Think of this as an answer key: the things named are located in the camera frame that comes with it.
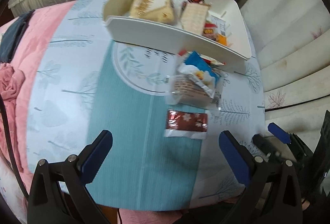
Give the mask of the navy blue folded cloth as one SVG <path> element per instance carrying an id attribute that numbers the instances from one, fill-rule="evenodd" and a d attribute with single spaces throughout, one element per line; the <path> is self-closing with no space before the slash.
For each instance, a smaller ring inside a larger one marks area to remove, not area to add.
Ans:
<path id="1" fill-rule="evenodd" d="M 20 15 L 17 20 L 5 32 L 1 40 L 1 63 L 10 63 L 14 57 L 16 49 L 28 28 L 28 23 L 34 13 L 34 9 L 28 13 Z"/>

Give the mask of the small red candy packet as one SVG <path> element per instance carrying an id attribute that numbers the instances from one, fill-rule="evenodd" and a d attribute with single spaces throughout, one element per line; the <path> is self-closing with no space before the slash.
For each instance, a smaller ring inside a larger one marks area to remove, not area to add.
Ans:
<path id="1" fill-rule="evenodd" d="M 218 37 L 217 24 L 206 22 L 203 29 L 203 37 L 216 41 Z"/>

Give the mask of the pink crumpled towel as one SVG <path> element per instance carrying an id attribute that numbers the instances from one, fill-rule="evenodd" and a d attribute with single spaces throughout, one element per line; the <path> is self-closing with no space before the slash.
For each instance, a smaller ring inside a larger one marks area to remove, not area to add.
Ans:
<path id="1" fill-rule="evenodd" d="M 16 99 L 20 93 L 24 81 L 25 75 L 21 70 L 15 70 L 8 63 L 1 64 L 1 97 L 6 108 L 12 150 L 19 172 L 23 172 L 23 168 L 21 165 L 20 154 L 18 152 L 16 129 Z"/>

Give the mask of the blue white snack packet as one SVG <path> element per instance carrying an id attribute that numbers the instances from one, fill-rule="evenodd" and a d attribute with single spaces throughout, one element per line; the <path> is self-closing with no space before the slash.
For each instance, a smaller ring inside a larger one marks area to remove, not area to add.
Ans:
<path id="1" fill-rule="evenodd" d="M 220 75 L 195 51 L 189 53 L 178 66 L 177 71 L 187 76 L 210 98 L 214 98 Z"/>

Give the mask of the clear packet red label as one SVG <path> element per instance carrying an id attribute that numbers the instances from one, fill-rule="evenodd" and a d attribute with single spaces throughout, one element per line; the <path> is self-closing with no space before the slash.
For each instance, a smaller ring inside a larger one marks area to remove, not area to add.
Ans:
<path id="1" fill-rule="evenodd" d="M 214 98 L 210 98 L 199 86 L 191 81 L 187 76 L 177 71 L 178 66 L 192 51 L 182 49 L 177 55 L 175 74 L 168 77 L 168 92 L 166 94 L 166 103 L 170 105 L 185 104 L 205 110 L 219 111 L 222 97 L 222 86 L 220 79 L 215 91 Z M 212 68 L 214 72 L 220 75 L 221 68 L 224 66 L 209 56 L 199 54 Z"/>

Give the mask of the orange white snack bar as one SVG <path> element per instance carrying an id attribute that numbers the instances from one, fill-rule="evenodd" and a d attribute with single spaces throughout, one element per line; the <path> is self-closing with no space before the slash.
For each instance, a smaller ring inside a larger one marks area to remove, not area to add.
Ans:
<path id="1" fill-rule="evenodd" d="M 216 42 L 220 43 L 221 45 L 228 46 L 226 36 L 226 22 L 216 17 L 215 23 L 217 25 Z"/>

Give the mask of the patterned tablecloth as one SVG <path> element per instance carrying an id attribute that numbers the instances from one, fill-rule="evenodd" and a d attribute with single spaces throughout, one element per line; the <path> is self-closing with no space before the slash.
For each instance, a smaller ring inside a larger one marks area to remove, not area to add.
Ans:
<path id="1" fill-rule="evenodd" d="M 220 78 L 220 113 L 208 115 L 204 140 L 166 137 L 165 101 L 176 56 L 115 42 L 102 10 L 108 0 L 77 0 L 53 34 L 37 69 L 27 117 L 27 167 L 62 162 L 103 130 L 113 146 L 87 186 L 105 206 L 172 211 L 242 193 L 220 151 L 230 131 L 252 154 L 265 127 L 265 103 L 255 56 Z"/>

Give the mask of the large bread packet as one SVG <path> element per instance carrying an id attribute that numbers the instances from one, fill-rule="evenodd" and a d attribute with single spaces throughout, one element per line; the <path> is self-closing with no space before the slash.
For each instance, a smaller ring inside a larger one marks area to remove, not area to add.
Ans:
<path id="1" fill-rule="evenodd" d="M 168 25 L 177 23 L 172 0 L 133 0 L 129 17 Z"/>

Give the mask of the pink bed quilt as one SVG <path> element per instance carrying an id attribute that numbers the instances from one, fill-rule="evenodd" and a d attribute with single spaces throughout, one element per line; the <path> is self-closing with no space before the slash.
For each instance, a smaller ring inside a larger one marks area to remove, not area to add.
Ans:
<path id="1" fill-rule="evenodd" d="M 21 70 L 25 75 L 25 81 L 16 98 L 17 152 L 15 158 L 27 190 L 30 190 L 33 177 L 28 170 L 26 150 L 27 115 L 32 86 L 54 32 L 73 5 L 74 2 L 71 1 L 35 10 L 10 63 L 15 70 Z M 1 150 L 1 195 L 18 218 L 18 222 L 26 223 L 27 202 L 9 164 L 9 156 L 4 150 Z"/>

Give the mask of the maroon snowflake packet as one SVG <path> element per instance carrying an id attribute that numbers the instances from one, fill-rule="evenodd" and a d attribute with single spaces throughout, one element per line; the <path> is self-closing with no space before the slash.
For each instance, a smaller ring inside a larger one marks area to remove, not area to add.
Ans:
<path id="1" fill-rule="evenodd" d="M 168 110 L 164 136 L 203 140 L 207 137 L 207 129 L 208 117 L 206 113 Z"/>

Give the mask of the beige wafer cracker pack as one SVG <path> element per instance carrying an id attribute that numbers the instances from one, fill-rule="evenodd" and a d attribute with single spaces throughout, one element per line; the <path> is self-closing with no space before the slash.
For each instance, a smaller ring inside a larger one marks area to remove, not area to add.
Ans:
<path id="1" fill-rule="evenodd" d="M 209 9 L 209 5 L 187 3 L 180 18 L 182 28 L 194 34 L 202 35 Z"/>

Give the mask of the white plastic storage bin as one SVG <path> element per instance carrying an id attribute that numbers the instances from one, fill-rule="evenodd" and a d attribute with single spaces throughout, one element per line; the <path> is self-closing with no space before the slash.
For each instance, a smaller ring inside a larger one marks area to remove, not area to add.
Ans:
<path id="1" fill-rule="evenodd" d="M 235 0 L 204 0 L 207 15 L 225 21 L 226 45 L 222 45 L 184 27 L 181 20 L 183 0 L 168 0 L 171 13 L 163 11 L 169 23 L 134 18 L 130 14 L 134 0 L 108 0 L 103 21 L 113 40 L 131 45 L 177 54 L 180 50 L 196 51 L 226 67 L 241 64 L 252 56 L 243 17 Z"/>

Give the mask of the cream floral curtain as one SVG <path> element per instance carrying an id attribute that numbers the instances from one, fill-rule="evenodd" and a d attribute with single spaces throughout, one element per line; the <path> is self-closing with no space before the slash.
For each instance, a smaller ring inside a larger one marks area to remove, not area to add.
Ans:
<path id="1" fill-rule="evenodd" d="M 223 73 L 215 122 L 244 144 L 276 123 L 316 148 L 329 110 L 329 9 L 322 0 L 247 0 L 250 60 Z"/>

